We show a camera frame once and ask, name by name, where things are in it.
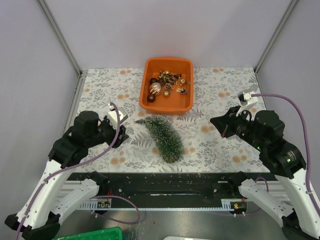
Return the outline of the small green christmas tree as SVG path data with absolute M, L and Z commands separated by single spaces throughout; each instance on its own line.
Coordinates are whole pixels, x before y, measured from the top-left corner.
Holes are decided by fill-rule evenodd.
M 164 116 L 149 115 L 134 123 L 145 127 L 154 141 L 159 155 L 166 163 L 173 164 L 183 158 L 182 137 Z

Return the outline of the orange plastic tub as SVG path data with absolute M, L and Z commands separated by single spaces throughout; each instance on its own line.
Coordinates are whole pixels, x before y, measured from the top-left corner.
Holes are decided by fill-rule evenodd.
M 154 57 L 145 63 L 140 106 L 150 114 L 184 115 L 194 102 L 194 66 L 185 58 Z

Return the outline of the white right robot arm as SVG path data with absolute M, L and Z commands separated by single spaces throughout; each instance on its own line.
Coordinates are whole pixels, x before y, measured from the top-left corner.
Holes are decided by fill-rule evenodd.
M 260 161 L 282 185 L 291 205 L 259 187 L 242 171 L 229 178 L 228 194 L 254 202 L 279 224 L 287 239 L 318 240 L 320 216 L 307 192 L 307 164 L 300 150 L 283 138 L 284 122 L 273 110 L 261 110 L 248 120 L 250 113 L 238 113 L 240 108 L 231 107 L 225 115 L 211 118 L 210 123 L 223 138 L 238 136 L 259 151 Z

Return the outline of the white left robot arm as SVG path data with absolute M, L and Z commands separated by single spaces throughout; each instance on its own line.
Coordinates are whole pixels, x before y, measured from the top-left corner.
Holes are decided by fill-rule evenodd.
M 94 111 L 82 111 L 73 125 L 56 140 L 48 155 L 45 170 L 27 203 L 4 221 L 10 229 L 21 233 L 25 240 L 52 240 L 65 219 L 87 199 L 107 195 L 107 178 L 93 171 L 84 182 L 61 200 L 58 193 L 77 167 L 88 164 L 83 159 L 89 149 L 107 144 L 118 148 L 128 139 L 123 122 L 127 113 L 119 108 L 110 110 L 100 119 Z

